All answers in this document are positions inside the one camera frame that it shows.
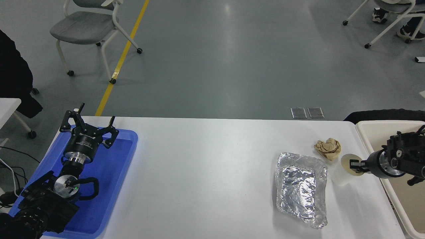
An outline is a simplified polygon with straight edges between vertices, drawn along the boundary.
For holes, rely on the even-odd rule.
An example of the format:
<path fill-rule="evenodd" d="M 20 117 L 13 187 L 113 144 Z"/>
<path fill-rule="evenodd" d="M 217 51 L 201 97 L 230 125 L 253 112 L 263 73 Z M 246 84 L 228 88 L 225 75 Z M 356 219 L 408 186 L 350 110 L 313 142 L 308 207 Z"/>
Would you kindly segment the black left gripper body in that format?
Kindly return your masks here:
<path fill-rule="evenodd" d="M 70 139 L 65 147 L 63 156 L 66 159 L 94 159 L 99 145 L 102 143 L 101 129 L 89 124 L 75 125 L 69 132 Z"/>

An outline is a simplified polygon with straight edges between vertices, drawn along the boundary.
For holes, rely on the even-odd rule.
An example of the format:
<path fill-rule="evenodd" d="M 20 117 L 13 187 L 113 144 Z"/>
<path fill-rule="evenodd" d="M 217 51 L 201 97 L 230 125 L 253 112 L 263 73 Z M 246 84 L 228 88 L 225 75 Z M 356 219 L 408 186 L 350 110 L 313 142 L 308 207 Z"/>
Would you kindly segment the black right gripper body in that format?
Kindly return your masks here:
<path fill-rule="evenodd" d="M 369 172 L 378 178 L 385 179 L 384 170 L 381 167 L 380 157 L 383 150 L 375 151 L 366 159 L 365 166 Z"/>

